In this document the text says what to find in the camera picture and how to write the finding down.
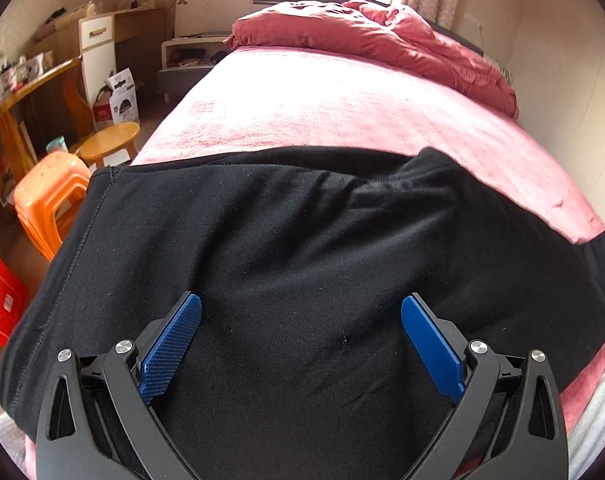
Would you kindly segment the black embroidered pants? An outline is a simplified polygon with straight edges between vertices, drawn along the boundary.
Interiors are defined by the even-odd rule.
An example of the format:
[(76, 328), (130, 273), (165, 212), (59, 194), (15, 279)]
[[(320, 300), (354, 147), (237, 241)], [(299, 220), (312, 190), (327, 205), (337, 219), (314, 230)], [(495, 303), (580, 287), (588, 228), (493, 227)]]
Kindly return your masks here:
[(605, 342), (605, 234), (578, 244), (446, 154), (279, 148), (93, 174), (8, 342), (37, 433), (60, 350), (100, 354), (185, 292), (203, 322), (156, 412), (206, 479), (398, 479), (447, 414), (403, 332), (421, 296), (568, 387)]

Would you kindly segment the orange plastic stool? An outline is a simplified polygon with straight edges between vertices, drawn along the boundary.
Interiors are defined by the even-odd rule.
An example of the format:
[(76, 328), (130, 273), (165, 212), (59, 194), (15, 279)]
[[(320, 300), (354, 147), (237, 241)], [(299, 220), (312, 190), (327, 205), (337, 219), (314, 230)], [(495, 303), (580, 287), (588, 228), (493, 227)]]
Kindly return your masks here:
[(30, 242), (48, 261), (63, 244), (86, 198), (91, 171), (67, 152), (40, 160), (14, 189), (17, 217)]

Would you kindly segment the teal lidded cup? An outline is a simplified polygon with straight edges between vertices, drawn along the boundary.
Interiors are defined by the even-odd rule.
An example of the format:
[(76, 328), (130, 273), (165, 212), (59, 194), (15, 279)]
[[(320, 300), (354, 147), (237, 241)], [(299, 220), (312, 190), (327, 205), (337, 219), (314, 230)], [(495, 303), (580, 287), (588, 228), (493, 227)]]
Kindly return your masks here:
[(52, 139), (48, 144), (46, 144), (45, 151), (48, 154), (52, 154), (55, 152), (68, 152), (67, 143), (63, 136), (56, 136), (56, 138)]

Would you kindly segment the round wooden stool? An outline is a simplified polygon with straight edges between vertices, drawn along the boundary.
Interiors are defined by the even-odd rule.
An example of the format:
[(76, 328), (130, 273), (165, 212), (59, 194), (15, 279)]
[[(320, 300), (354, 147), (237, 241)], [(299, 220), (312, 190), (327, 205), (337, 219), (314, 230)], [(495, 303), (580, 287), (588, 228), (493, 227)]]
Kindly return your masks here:
[(128, 153), (129, 159), (138, 156), (135, 139), (140, 134), (141, 127), (137, 122), (123, 122), (109, 126), (89, 136), (76, 151), (86, 166), (95, 165), (98, 169), (105, 167), (107, 156), (121, 150)]

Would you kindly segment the wooden desk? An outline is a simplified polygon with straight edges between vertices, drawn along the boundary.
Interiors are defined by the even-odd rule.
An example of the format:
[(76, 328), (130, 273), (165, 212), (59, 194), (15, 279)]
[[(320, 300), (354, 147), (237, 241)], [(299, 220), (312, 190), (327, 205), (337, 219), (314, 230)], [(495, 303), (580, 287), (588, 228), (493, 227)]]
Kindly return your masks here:
[(81, 56), (51, 67), (0, 101), (0, 207), (13, 203), (15, 185), (61, 136), (68, 146), (95, 131), (86, 102)]

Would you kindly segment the white appliance box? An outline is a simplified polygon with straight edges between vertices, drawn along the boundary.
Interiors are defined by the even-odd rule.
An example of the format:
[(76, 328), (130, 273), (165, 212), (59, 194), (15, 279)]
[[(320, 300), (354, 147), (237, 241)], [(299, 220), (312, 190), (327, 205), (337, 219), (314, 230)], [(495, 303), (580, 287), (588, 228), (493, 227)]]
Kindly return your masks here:
[(140, 121), (136, 86), (131, 70), (121, 70), (105, 81), (94, 101), (93, 117), (97, 130), (124, 122)]

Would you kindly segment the pink bed sheet mattress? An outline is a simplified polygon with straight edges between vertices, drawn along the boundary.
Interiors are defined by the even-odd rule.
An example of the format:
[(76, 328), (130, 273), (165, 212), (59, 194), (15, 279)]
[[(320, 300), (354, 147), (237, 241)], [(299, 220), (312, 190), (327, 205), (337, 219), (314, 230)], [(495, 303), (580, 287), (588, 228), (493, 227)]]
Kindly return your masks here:
[[(185, 96), (129, 166), (279, 148), (405, 157), (432, 148), (568, 240), (585, 244), (605, 234), (572, 180), (514, 119), (426, 78), (310, 50), (232, 53)], [(568, 434), (605, 441), (605, 342), (558, 389)]]

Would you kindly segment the white bedside nightstand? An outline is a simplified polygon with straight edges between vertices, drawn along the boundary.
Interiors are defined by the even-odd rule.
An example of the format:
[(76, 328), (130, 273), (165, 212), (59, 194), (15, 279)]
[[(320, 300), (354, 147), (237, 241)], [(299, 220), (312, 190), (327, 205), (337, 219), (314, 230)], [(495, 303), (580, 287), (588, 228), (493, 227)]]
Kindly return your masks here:
[(229, 53), (226, 34), (176, 37), (161, 44), (158, 92), (166, 103), (180, 100)]

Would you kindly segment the white drawer cabinet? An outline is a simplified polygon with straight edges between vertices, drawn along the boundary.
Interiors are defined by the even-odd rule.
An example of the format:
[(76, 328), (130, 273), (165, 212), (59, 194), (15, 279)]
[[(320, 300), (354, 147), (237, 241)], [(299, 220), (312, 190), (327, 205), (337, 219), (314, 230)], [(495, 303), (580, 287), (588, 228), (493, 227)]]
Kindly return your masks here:
[(166, 11), (134, 9), (95, 14), (69, 23), (29, 47), (27, 55), (52, 51), (57, 64), (81, 58), (86, 102), (93, 104), (108, 78), (130, 70), (148, 94), (157, 92)]

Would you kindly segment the red crumpled duvet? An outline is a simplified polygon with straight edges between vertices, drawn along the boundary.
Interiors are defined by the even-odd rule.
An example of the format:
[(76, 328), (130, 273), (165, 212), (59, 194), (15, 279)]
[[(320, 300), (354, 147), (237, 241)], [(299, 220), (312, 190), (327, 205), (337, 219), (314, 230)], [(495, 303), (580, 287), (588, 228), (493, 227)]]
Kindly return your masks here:
[(516, 119), (516, 92), (500, 70), (409, 6), (365, 0), (285, 1), (236, 20), (226, 47), (321, 50), (383, 63), (443, 84)]

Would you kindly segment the white floral headboard panel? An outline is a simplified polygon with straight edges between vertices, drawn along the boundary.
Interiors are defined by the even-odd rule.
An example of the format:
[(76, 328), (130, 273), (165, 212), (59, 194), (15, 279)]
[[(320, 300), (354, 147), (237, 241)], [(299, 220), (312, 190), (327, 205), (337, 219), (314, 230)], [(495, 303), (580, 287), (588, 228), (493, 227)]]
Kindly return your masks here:
[(254, 0), (176, 0), (174, 36), (230, 32), (237, 18), (252, 13)]

